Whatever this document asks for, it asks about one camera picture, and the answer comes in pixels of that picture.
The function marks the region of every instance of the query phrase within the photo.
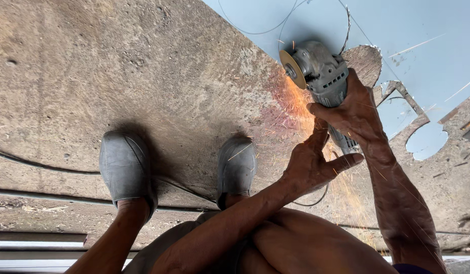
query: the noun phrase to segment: grinder vent slot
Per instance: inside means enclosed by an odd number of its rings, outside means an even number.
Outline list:
[[[336,83],[336,81],[338,81],[338,80],[340,80],[341,78],[343,78],[343,76],[345,76],[345,72],[341,73],[341,75],[338,75],[338,77],[336,77],[335,79],[333,79],[333,81],[329,82],[328,84],[323,85],[323,88],[327,88],[327,87],[331,86],[333,83]]]

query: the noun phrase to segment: power cord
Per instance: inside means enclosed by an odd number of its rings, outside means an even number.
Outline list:
[[[3,159],[7,159],[7,160],[10,160],[10,161],[19,163],[19,164],[28,165],[28,166],[35,167],[35,168],[40,168],[40,169],[43,169],[43,170],[56,171],[56,172],[69,173],[69,174],[90,175],[90,176],[99,176],[99,175],[101,175],[101,173],[99,171],[80,171],[80,170],[72,170],[72,169],[65,169],[65,168],[58,168],[58,167],[43,165],[43,164],[39,164],[39,163],[32,162],[32,161],[29,161],[29,160],[21,159],[17,156],[14,156],[14,155],[6,155],[3,152],[0,152],[0,157],[3,158]],[[203,196],[203,195],[198,194],[196,192],[193,192],[193,191],[191,191],[187,188],[184,188],[184,187],[181,187],[181,186],[177,185],[175,183],[175,181],[172,180],[171,178],[164,177],[164,176],[155,176],[155,177],[153,177],[153,180],[161,181],[165,184],[168,184],[172,187],[175,187],[175,188],[177,188],[179,190],[182,190],[186,193],[189,193],[193,196],[196,196],[198,198],[201,198],[203,200],[206,200],[208,202],[216,204],[215,201],[213,201],[212,199],[210,199],[206,196]],[[295,203],[297,205],[300,205],[300,206],[305,206],[305,207],[315,206],[323,200],[323,198],[326,196],[327,192],[328,192],[328,185],[325,186],[324,193],[321,196],[321,198],[316,203],[313,203],[313,204],[310,204],[310,205],[305,205],[305,204],[301,204],[301,203],[297,203],[297,202],[293,202],[293,203]]]

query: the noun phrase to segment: right hand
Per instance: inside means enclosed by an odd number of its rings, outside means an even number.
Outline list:
[[[375,107],[372,89],[365,87],[354,69],[348,69],[347,95],[338,107],[327,108],[319,103],[309,103],[306,108],[312,115],[327,121],[341,134],[357,141],[362,148],[370,142],[388,142]]]

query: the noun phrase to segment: gray slip-on shoe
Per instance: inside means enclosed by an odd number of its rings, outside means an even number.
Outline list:
[[[151,183],[151,160],[145,142],[134,133],[109,131],[101,139],[99,171],[110,190],[113,204],[119,200],[144,197],[150,215],[157,208],[157,195]]]
[[[252,140],[244,136],[228,139],[218,152],[218,207],[225,209],[226,194],[249,195],[256,172],[257,159]]]

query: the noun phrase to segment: grinder disc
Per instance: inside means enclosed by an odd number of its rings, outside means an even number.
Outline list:
[[[279,51],[279,58],[281,59],[282,66],[285,66],[286,64],[291,65],[293,68],[294,72],[296,73],[296,78],[292,79],[292,81],[300,88],[300,89],[305,89],[306,88],[306,80],[304,79],[303,72],[301,71],[299,65],[296,63],[296,61],[292,58],[291,54],[287,53],[285,50],[280,50]]]

